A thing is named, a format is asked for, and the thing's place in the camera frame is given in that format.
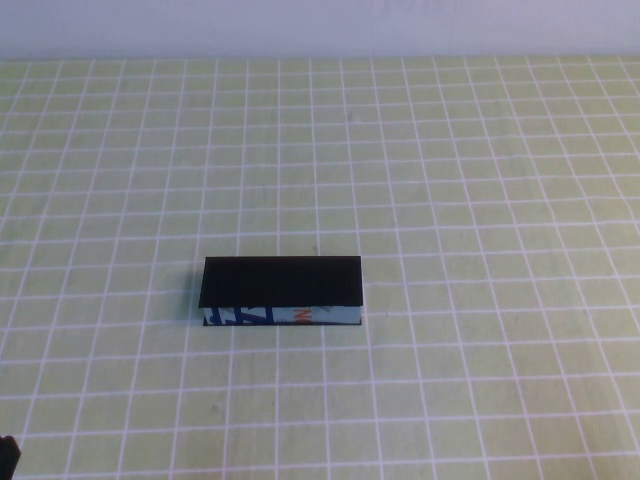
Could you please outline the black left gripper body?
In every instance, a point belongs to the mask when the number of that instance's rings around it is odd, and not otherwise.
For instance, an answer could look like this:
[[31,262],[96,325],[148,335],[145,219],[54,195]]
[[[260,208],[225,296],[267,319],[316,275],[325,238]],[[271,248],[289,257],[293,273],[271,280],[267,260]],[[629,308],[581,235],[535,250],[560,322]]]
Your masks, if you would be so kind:
[[0,438],[0,480],[12,480],[21,450],[13,436]]

